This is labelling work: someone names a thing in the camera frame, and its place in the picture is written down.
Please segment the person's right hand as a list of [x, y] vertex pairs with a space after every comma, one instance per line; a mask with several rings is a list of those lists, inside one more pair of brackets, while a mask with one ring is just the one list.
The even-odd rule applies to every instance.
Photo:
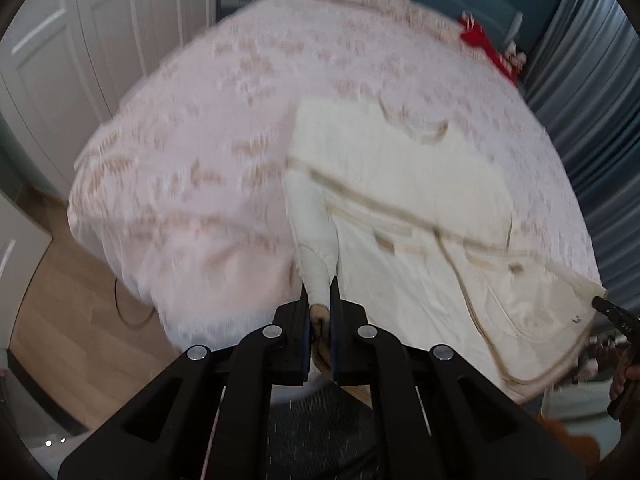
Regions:
[[620, 360], [618, 361], [612, 378], [610, 391], [608, 392], [611, 401], [615, 400], [624, 391], [627, 380], [634, 380], [636, 377], [637, 373], [634, 370], [634, 366], [631, 364], [631, 361], [631, 350], [628, 348], [620, 356]]

